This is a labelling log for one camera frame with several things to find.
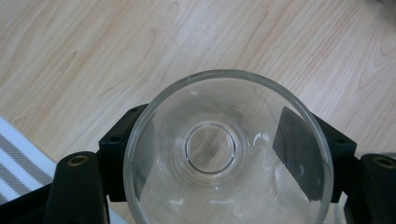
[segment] glass rim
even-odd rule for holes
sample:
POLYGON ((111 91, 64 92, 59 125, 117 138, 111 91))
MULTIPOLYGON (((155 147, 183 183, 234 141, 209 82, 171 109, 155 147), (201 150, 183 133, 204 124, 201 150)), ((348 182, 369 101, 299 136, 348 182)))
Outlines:
POLYGON ((184 77, 179 81, 171 84, 163 91, 161 91, 160 94, 158 94, 140 114, 139 118, 134 124, 134 127, 131 131, 128 140, 124 161, 123 161, 123 172, 122 172, 125 196, 130 211, 133 214, 134 221, 138 224, 149 223, 149 220, 146 217, 146 213, 143 211, 142 207, 140 206, 140 202, 136 199, 136 197, 133 194, 134 184, 132 184, 132 180, 134 179, 134 177, 132 173, 129 173, 130 165, 134 161, 134 153, 136 151, 139 136, 143 132, 146 125, 149 123, 152 116, 156 113, 158 107, 173 93, 191 84, 204 80, 215 79, 215 78, 233 78, 233 79, 245 80, 260 84, 270 89, 271 91, 276 92, 283 98, 285 98, 300 113, 300 115, 303 117, 304 121, 311 129, 313 135, 315 136, 318 142, 318 147, 320 149, 320 156, 322 158, 324 177, 325 180, 327 180, 324 182, 323 185, 323 193, 320 199, 321 200, 320 208, 318 210, 318 215, 316 217, 316 223, 323 222, 325 217, 327 216, 327 212, 332 199, 333 168, 332 168, 332 157, 330 154, 329 146, 327 144, 326 137, 323 131, 321 130, 318 122, 311 114, 311 112, 308 110, 308 108, 293 93, 288 91, 282 85, 274 82, 273 80, 267 77, 262 77, 254 73, 250 73, 242 70, 233 70, 233 69, 209 70, 194 75, 190 75, 188 77, 184 77))

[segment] table surface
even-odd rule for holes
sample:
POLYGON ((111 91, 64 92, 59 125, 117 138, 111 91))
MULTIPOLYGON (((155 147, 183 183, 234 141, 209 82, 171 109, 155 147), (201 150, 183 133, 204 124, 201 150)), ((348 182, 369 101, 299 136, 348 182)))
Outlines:
POLYGON ((285 86, 360 154, 396 151, 390 1, 0 1, 0 116, 54 161, 96 151, 128 109, 220 68, 285 86))

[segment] glass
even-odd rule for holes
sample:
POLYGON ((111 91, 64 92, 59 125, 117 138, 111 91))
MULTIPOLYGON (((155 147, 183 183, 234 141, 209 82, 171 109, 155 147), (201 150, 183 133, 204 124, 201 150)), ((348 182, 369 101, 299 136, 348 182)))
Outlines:
POLYGON ((274 81, 237 70, 161 92, 132 130, 123 175, 136 223, 320 223, 332 196, 330 152, 310 112, 274 81), (314 150, 290 149, 299 132, 285 135, 285 111, 314 150))

